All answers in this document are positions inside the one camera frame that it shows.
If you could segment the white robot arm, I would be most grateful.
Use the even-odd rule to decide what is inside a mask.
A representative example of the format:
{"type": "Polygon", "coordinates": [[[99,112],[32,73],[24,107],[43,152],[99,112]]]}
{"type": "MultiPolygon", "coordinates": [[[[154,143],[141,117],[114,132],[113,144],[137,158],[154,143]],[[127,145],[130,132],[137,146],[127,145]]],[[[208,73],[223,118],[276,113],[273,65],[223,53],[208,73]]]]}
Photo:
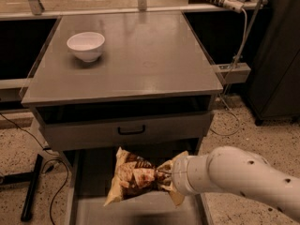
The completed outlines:
{"type": "Polygon", "coordinates": [[[264,157],[222,146],[201,156],[183,155],[172,165],[172,184],[179,193],[231,193],[265,203],[300,221],[300,179],[273,168],[264,157]]]}

